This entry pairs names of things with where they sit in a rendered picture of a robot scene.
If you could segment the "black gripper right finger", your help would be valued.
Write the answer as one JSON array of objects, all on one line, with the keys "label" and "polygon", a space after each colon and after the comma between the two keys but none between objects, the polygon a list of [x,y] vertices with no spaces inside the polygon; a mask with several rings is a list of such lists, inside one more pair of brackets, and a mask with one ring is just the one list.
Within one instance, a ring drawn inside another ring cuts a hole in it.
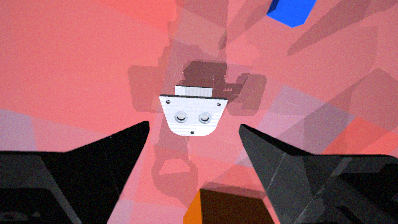
[{"label": "black gripper right finger", "polygon": [[385,154],[311,154],[246,124],[240,124],[239,135],[280,224],[306,224],[340,174],[378,173],[386,164],[398,164]]}]

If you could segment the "white housing plate with two holes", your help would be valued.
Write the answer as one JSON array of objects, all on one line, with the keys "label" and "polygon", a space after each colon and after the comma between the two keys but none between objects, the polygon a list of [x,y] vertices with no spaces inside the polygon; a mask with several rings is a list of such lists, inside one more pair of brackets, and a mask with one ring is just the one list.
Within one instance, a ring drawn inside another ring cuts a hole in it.
[{"label": "white housing plate with two holes", "polygon": [[[159,98],[170,129],[183,136],[205,136],[213,132],[228,101],[222,97],[168,94],[161,94]],[[186,117],[179,119],[178,113]],[[203,114],[208,114],[208,119],[201,119]]]}]

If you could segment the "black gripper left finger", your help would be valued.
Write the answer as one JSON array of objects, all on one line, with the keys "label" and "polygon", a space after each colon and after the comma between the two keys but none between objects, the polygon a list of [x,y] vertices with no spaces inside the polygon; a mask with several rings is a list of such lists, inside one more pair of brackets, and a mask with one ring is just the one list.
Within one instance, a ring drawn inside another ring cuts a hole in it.
[{"label": "black gripper left finger", "polygon": [[142,121],[67,152],[0,150],[0,188],[45,188],[73,224],[107,224],[149,131]]}]

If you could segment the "blue block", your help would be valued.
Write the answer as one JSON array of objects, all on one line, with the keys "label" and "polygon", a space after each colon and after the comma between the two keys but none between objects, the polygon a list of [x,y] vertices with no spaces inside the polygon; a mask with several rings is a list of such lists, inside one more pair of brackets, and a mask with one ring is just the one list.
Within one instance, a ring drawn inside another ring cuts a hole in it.
[{"label": "blue block", "polygon": [[302,25],[316,0],[272,0],[266,16],[291,28]]}]

